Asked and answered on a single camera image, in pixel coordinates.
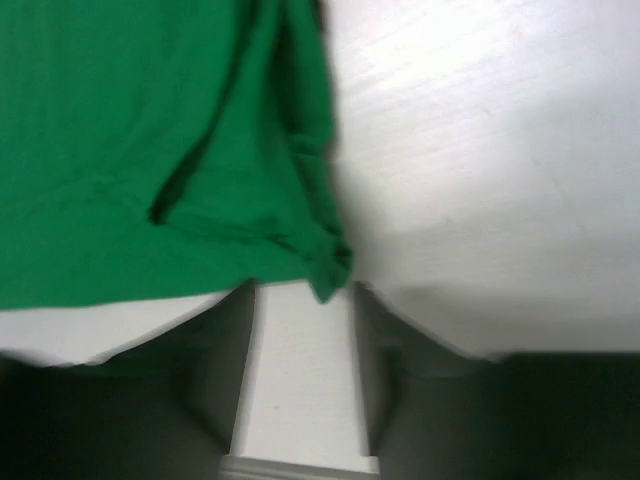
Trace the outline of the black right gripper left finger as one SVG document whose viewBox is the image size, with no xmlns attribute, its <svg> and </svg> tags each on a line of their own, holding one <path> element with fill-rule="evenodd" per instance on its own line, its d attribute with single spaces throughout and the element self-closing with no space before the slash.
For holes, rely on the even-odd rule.
<svg viewBox="0 0 640 480">
<path fill-rule="evenodd" d="M 1 355 L 5 479 L 214 479 L 230 451 L 254 323 L 243 284 L 89 365 Z"/>
</svg>

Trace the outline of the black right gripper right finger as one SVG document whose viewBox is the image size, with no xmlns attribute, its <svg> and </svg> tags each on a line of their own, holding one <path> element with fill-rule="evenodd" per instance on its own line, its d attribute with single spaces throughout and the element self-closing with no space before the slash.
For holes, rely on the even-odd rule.
<svg viewBox="0 0 640 480">
<path fill-rule="evenodd" d="M 635 479 L 639 357 L 465 356 L 353 289 L 367 443 L 385 479 Z"/>
</svg>

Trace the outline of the green t shirt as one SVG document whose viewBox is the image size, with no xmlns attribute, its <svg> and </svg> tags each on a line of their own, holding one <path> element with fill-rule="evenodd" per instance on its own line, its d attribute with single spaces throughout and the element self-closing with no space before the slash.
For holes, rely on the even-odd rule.
<svg viewBox="0 0 640 480">
<path fill-rule="evenodd" d="M 1 306 L 348 281 L 316 1 L 5 1 Z"/>
</svg>

